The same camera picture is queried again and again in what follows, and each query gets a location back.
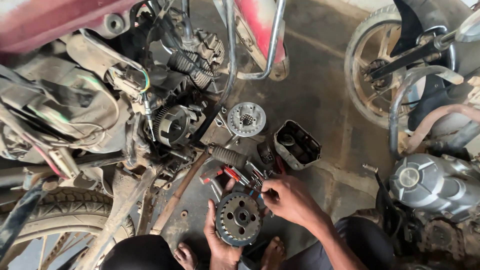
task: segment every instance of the motorcycle wheel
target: motorcycle wheel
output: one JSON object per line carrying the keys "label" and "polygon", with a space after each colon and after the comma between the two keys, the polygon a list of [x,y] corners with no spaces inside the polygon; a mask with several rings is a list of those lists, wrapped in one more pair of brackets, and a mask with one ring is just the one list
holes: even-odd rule
{"label": "motorcycle wheel", "polygon": [[[402,19],[396,6],[389,5],[370,14],[355,30],[345,55],[347,92],[357,110],[370,122],[388,129],[392,96],[403,82],[406,68],[374,83],[364,81],[364,71],[393,61],[390,52],[401,32]],[[400,128],[407,126],[413,108],[401,106]]]}
{"label": "motorcycle wheel", "polygon": [[[32,240],[43,238],[46,241],[47,236],[60,234],[53,247],[43,248],[42,269],[48,269],[53,260],[62,255],[67,248],[73,247],[77,242],[78,245],[88,245],[100,234],[110,214],[112,203],[112,198],[92,190],[57,188],[51,191],[39,202],[18,238],[7,251],[0,263],[0,270],[8,269],[8,265],[21,256]],[[12,203],[0,207],[0,224],[5,221],[14,205]],[[134,235],[135,227],[128,217],[115,233],[105,253],[115,243]],[[61,258],[62,263],[66,261],[65,256]]]}

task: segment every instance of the concrete floor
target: concrete floor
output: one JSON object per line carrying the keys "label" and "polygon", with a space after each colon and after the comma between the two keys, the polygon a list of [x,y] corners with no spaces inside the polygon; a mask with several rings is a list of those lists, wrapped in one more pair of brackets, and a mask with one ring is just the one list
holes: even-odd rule
{"label": "concrete floor", "polygon": [[[226,29],[213,4],[199,0],[191,1],[191,5],[194,27],[218,33],[226,44]],[[285,120],[292,119],[320,142],[322,160],[291,173],[306,183],[334,222],[357,209],[374,206],[378,186],[373,175],[361,168],[362,163],[379,167],[382,177],[388,175],[393,164],[388,154],[387,131],[364,119],[345,90],[344,52],[351,34],[367,15],[340,1],[288,1],[284,20],[289,76],[281,82],[237,80],[226,106],[228,109],[239,102],[255,102],[265,110],[271,133]],[[242,71],[258,70],[246,51],[239,51],[237,57]],[[219,88],[224,80],[218,82]],[[225,129],[212,126],[204,140],[221,143],[228,137]],[[255,146],[262,138],[255,140],[243,139],[237,149],[256,159]],[[165,192],[166,200],[162,200],[156,212],[166,205],[178,184]],[[208,256],[202,231],[207,198],[214,198],[211,188],[194,178],[162,231],[172,248],[185,241],[199,257]],[[180,217],[183,210],[189,213],[186,218]],[[304,228],[274,217],[264,220],[257,243],[275,235],[284,241],[288,257],[316,242]]]}

